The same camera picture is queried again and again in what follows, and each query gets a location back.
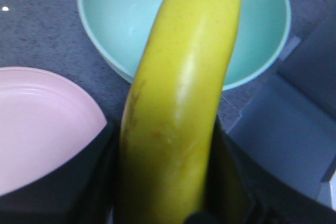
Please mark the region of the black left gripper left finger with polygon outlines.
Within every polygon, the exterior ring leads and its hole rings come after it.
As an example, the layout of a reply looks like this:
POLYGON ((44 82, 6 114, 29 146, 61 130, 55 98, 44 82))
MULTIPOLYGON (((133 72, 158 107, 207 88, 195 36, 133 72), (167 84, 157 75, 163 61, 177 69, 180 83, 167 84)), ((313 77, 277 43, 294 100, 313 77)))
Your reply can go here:
POLYGON ((1 223, 108 223, 119 127, 109 122, 79 154, 1 197, 1 223))

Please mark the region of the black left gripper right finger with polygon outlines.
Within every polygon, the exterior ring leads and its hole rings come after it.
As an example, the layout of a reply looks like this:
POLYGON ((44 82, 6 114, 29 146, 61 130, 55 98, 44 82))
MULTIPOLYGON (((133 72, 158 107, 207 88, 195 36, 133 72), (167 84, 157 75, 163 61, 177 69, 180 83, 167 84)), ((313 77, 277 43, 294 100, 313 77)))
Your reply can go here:
POLYGON ((335 211, 297 192, 213 128, 206 210, 219 223, 335 223, 335 211))

